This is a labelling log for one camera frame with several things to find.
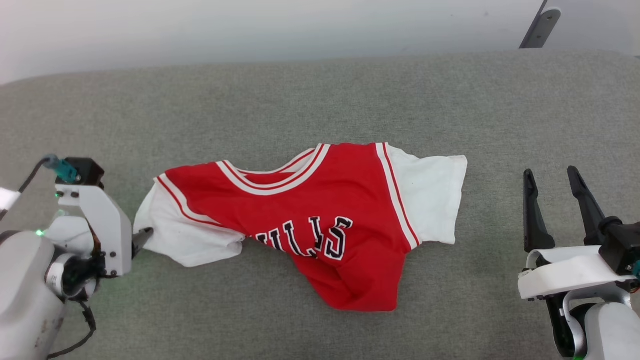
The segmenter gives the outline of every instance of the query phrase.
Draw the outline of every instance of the clothing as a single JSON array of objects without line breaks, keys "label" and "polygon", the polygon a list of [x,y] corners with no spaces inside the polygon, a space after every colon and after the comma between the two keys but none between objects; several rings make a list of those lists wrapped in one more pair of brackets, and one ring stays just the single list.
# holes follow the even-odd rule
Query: clothing
[{"label": "clothing", "polygon": [[134,230],[184,266],[240,254],[251,236],[291,255],[332,307],[391,311],[404,258],[453,244],[464,156],[418,159],[387,143],[320,144],[272,172],[219,161],[155,179]]}]

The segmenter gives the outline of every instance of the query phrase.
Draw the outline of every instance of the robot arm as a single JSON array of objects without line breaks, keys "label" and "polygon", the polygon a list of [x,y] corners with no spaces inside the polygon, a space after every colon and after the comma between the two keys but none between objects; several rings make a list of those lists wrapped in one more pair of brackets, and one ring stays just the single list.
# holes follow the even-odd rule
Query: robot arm
[{"label": "robot arm", "polygon": [[103,169],[91,159],[59,160],[47,156],[38,163],[18,192],[0,189],[0,218],[6,214],[44,165],[53,169],[56,196],[62,206],[79,208],[84,217],[63,211],[45,231],[7,231],[0,235],[0,359],[45,359],[62,326],[66,304],[84,305],[101,279],[131,271],[133,257],[152,234],[132,235],[131,222],[104,192]]},{"label": "robot arm", "polygon": [[[640,353],[640,318],[630,294],[640,288],[640,223],[622,225],[605,218],[575,167],[568,169],[580,204],[586,237],[583,247],[555,248],[538,207],[531,170],[524,173],[524,247],[527,267],[520,273],[520,296],[547,303],[554,339],[563,357],[585,360],[632,359]],[[603,304],[573,307],[580,299]]]}]

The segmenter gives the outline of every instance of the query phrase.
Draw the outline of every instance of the bulls jersey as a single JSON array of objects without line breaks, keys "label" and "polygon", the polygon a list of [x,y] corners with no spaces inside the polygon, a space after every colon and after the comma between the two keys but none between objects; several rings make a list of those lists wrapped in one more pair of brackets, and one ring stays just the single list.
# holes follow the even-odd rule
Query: bulls jersey
[{"label": "bulls jersey", "polygon": [[464,156],[418,159],[387,143],[320,144],[272,172],[219,161],[155,179],[134,230],[184,266],[240,254],[247,237],[291,255],[332,307],[391,311],[404,258],[453,244]]}]

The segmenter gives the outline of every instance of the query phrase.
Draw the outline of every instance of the gray table surface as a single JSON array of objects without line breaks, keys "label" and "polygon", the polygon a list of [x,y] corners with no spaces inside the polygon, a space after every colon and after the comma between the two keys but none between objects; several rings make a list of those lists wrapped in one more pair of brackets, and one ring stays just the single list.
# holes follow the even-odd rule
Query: gray table surface
[{"label": "gray table surface", "polygon": [[[393,313],[329,308],[258,243],[197,268],[144,252],[92,299],[98,331],[67,359],[553,359],[544,303],[520,300],[522,172],[560,245],[580,245],[566,168],[607,215],[640,220],[640,61],[608,52],[202,65],[29,79],[0,87],[0,186],[38,158],[89,156],[133,217],[167,168],[228,159],[269,170],[319,142],[464,154],[456,245],[408,255]],[[1,229],[46,227],[40,174]],[[56,349],[86,332],[71,307]]]}]

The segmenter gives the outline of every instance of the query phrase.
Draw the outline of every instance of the black cable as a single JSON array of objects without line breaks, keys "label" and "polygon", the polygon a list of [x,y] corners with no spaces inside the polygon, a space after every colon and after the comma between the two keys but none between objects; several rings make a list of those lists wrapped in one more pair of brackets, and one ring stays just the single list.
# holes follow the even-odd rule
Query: black cable
[{"label": "black cable", "polygon": [[49,356],[47,356],[47,359],[54,359],[55,357],[58,357],[60,355],[67,355],[71,351],[83,346],[89,340],[89,338],[93,336],[93,333],[95,332],[95,318],[93,317],[93,311],[91,311],[91,308],[85,305],[84,302],[79,301],[77,303],[80,304],[80,306],[82,306],[82,308],[84,309],[82,315],[84,315],[84,320],[89,324],[89,333],[84,337],[84,339],[80,340],[74,346],[68,347],[65,350],[55,352],[53,354],[49,354]]},{"label": "black cable", "polygon": [[[31,174],[29,175],[29,177],[27,177],[27,179],[24,181],[22,186],[20,186],[20,189],[18,189],[19,193],[24,193],[24,190],[26,190],[27,186],[29,186],[29,184],[31,184],[31,182],[33,181],[33,178],[36,177],[36,174],[38,173],[38,170],[40,170],[40,167],[42,167],[42,165],[44,165],[45,163],[50,162],[50,160],[51,160],[50,157],[46,156],[46,157],[42,158],[40,161],[38,161],[36,166],[33,168],[33,171],[31,171]],[[7,209],[0,211],[0,221],[2,221],[2,219],[4,219],[4,216],[8,212],[9,212],[9,210],[7,210]]]},{"label": "black cable", "polygon": [[47,162],[49,162],[49,158],[43,158],[42,160],[38,161],[38,164],[36,165],[35,168],[33,168],[33,171],[31,172],[31,175],[29,175],[29,177],[27,177],[27,179],[24,181],[22,186],[20,186],[20,189],[18,189],[19,193],[24,193],[24,190],[26,190],[27,186],[29,186],[29,184],[31,184],[31,182],[33,181],[33,178],[36,177],[36,174],[38,173],[38,170],[40,170],[40,167],[42,165],[44,165],[44,163],[47,163]]}]

